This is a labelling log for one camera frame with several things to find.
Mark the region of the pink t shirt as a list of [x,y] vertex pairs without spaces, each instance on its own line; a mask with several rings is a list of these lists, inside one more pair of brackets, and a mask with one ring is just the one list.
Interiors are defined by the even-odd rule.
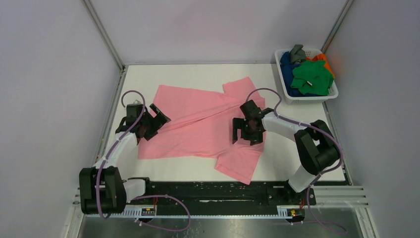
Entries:
[[153,100],[170,122],[150,140],[141,140],[143,160],[195,156],[214,158],[215,169],[241,183],[250,184],[264,144],[232,143],[232,120],[242,118],[240,106],[247,96],[260,108],[265,99],[255,93],[250,78],[223,84],[223,92],[160,85]]

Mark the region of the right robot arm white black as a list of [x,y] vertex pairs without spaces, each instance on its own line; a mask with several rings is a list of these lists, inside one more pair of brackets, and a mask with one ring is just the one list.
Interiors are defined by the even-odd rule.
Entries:
[[264,132],[273,132],[296,144],[301,164],[287,181],[287,188],[294,193],[307,189],[326,168],[342,159],[338,142],[322,120],[300,122],[281,116],[275,109],[261,109],[253,100],[246,101],[240,110],[243,118],[232,120],[232,143],[241,138],[252,146],[261,144]]

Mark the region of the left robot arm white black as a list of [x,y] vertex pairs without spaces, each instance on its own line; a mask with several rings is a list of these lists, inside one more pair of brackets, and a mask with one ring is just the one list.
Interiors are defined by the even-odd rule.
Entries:
[[145,181],[130,181],[134,159],[141,139],[149,141],[158,130],[171,121],[156,105],[151,112],[143,104],[126,106],[123,117],[115,130],[114,142],[106,153],[90,168],[79,173],[81,210],[84,214],[103,217],[121,213],[136,196],[145,192]]

